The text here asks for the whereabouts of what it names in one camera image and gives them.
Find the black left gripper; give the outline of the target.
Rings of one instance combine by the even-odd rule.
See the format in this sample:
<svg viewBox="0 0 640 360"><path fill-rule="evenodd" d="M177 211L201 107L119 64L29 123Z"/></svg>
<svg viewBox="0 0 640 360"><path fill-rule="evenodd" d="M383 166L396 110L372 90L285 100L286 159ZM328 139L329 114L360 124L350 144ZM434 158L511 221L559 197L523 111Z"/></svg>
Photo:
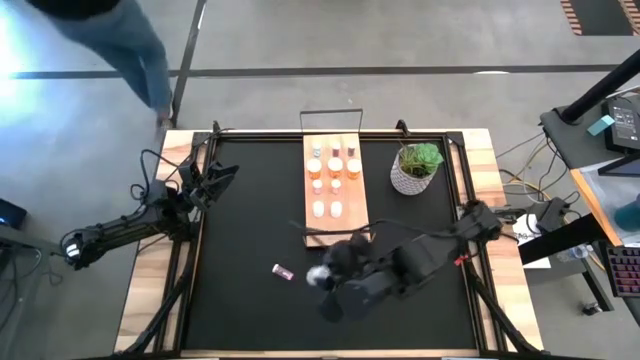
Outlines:
<svg viewBox="0 0 640 360"><path fill-rule="evenodd" d="M195 161L185 163L179 167L182 195L191 204L199 204L199 209L206 211L230 186L238 170L238 165L223 166L216 161L201 172Z"/></svg>

